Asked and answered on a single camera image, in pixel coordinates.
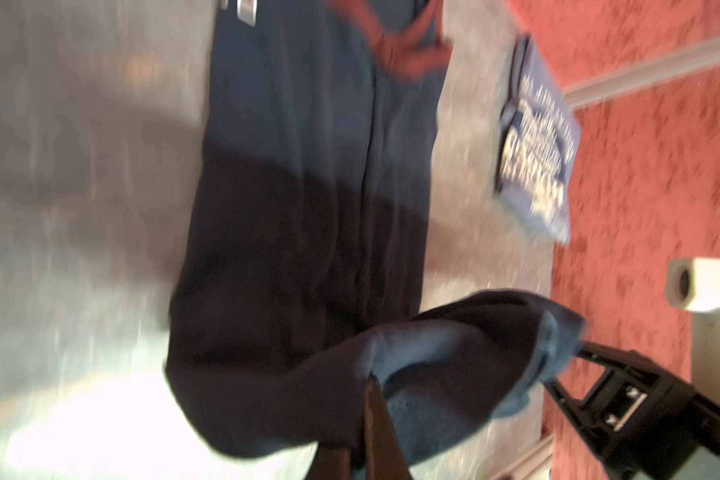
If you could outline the dark navy tank top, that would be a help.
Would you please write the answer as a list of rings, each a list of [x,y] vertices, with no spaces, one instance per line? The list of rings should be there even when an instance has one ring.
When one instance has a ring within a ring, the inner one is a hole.
[[[218,12],[202,168],[165,373],[217,452],[310,443],[364,462],[377,381],[407,462],[527,403],[575,355],[576,313],[487,290],[420,308],[439,1],[261,1]]]

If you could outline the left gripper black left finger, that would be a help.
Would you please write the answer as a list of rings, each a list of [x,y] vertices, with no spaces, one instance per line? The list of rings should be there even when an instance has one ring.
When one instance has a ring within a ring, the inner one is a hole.
[[[351,452],[343,447],[319,445],[305,480],[351,480]]]

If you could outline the right corner aluminium post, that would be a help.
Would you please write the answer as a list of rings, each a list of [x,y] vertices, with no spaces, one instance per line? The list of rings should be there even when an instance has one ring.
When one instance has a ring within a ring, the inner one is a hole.
[[[571,86],[564,99],[578,110],[717,67],[720,36]]]

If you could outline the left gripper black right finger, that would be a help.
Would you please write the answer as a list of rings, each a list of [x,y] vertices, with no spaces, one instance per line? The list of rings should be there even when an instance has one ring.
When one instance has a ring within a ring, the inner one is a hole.
[[[412,480],[378,380],[371,376],[364,399],[365,478]]]

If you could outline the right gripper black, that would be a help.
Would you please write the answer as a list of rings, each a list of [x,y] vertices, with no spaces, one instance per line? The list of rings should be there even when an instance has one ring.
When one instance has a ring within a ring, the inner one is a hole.
[[[718,404],[634,350],[584,342],[576,357],[604,368],[583,398],[555,378],[544,387],[585,443],[608,443],[608,478],[720,479]]]

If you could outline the grey blue tank top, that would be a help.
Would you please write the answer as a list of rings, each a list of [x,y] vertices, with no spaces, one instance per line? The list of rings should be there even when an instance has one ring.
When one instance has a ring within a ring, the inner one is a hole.
[[[568,244],[569,185],[582,130],[528,34],[517,39],[500,126],[498,197],[528,226]]]

